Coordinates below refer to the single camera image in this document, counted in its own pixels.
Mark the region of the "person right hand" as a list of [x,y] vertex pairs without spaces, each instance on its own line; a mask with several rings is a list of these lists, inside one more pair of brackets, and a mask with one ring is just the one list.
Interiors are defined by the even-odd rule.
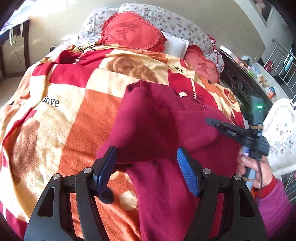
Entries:
[[273,173],[271,166],[266,156],[261,156],[261,160],[257,161],[248,156],[243,155],[243,149],[241,148],[237,157],[237,170],[238,175],[245,175],[246,168],[250,168],[256,174],[254,178],[250,178],[253,181],[251,187],[261,189],[269,185],[273,180]]

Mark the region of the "magenta sleeve right forearm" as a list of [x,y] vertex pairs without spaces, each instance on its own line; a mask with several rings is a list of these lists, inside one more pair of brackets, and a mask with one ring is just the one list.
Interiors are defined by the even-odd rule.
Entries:
[[295,205],[285,193],[283,183],[273,177],[269,185],[262,189],[252,189],[259,199],[268,240],[295,240]]

